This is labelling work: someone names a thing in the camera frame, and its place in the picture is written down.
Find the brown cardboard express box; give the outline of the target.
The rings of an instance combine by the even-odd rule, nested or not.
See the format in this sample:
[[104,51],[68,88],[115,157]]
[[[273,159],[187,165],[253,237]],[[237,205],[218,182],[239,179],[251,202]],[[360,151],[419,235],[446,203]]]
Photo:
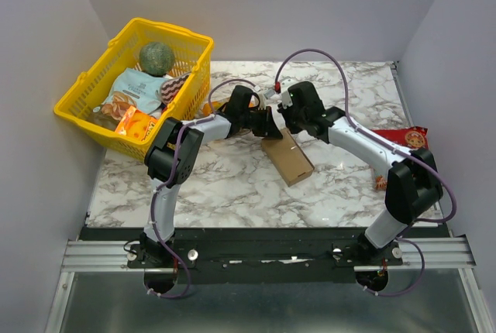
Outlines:
[[282,139],[262,139],[261,146],[284,182],[291,187],[309,178],[315,167],[287,128],[281,130],[281,135]]

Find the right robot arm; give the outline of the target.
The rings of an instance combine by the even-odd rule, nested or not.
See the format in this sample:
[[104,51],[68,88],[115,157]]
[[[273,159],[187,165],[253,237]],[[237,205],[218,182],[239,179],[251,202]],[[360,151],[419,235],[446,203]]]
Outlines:
[[365,129],[342,109],[325,108],[313,83],[290,86],[277,110],[291,133],[306,131],[373,170],[375,188],[385,192],[385,208],[353,247],[362,263],[372,265],[382,259],[384,249],[443,196],[434,157],[426,148],[398,145]]

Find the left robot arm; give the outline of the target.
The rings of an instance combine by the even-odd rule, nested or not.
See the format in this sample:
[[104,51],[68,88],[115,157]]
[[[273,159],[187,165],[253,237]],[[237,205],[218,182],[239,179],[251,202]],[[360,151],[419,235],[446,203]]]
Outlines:
[[148,223],[139,237],[140,260],[147,259],[153,266],[162,267],[178,258],[167,240],[174,234],[179,190],[191,175],[200,147],[243,130],[260,138],[283,138],[270,107],[262,106],[260,96],[242,85],[235,86],[229,100],[204,118],[183,122],[167,118],[144,160],[147,174],[156,186]]

